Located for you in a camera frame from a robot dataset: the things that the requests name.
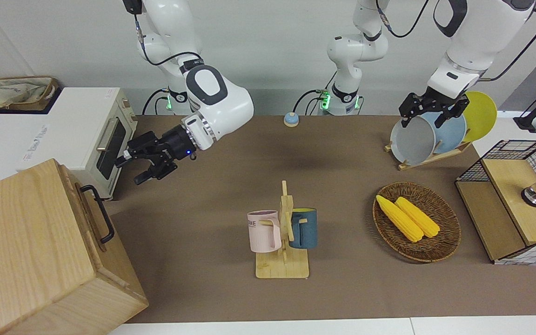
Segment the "white floor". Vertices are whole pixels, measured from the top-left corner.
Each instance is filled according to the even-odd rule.
[[[499,140],[536,140],[509,118],[498,118],[485,138],[474,142],[479,155]],[[111,335],[536,335],[536,316],[470,316],[303,322],[206,322],[125,324]]]

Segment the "white wall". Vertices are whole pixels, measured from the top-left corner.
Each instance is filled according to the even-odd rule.
[[[392,1],[393,28],[406,31],[421,4]],[[356,32],[354,6],[355,0],[191,0],[204,59],[265,101],[256,103],[258,113],[291,108],[300,93],[325,85],[335,69],[326,44]],[[449,43],[430,19],[433,7],[408,38],[390,36],[385,59],[360,65],[366,110],[396,114],[407,93],[424,91]],[[500,72],[535,31],[536,17],[488,74]],[[475,88],[500,105],[535,66],[536,43],[502,80]],[[160,71],[138,55],[134,20],[121,0],[0,0],[0,77],[17,74],[49,74],[73,87],[125,87],[136,108],[164,86]]]

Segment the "wooden box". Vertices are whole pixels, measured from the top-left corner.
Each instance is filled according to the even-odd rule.
[[[536,183],[531,164],[536,168],[536,142],[500,142],[456,181],[494,263],[536,264],[536,208],[521,198]]]
[[[54,160],[0,181],[0,334],[102,335],[147,307],[91,191]]]

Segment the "oven handle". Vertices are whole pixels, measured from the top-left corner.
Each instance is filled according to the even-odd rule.
[[[98,145],[96,146],[96,151],[106,151],[108,149],[109,144],[111,143],[111,138],[113,138],[113,134],[115,133],[115,130],[117,129],[118,123],[119,123],[118,117],[110,119],[107,122],[107,127],[105,127],[105,132],[102,134],[102,137],[100,138],[100,141],[98,142]]]

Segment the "table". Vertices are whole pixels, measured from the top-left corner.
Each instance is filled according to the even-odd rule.
[[[107,208],[150,307],[131,322],[226,322],[408,316],[536,315],[536,267],[494,266],[453,181],[478,155],[408,171],[383,146],[398,118],[256,116],[197,161],[136,187],[146,162],[124,167]],[[161,134],[179,117],[142,117]],[[296,206],[318,209],[319,246],[308,280],[258,280],[245,213],[277,208],[287,180]],[[384,185],[432,188],[456,212],[455,255],[416,265],[374,230],[371,207]]]

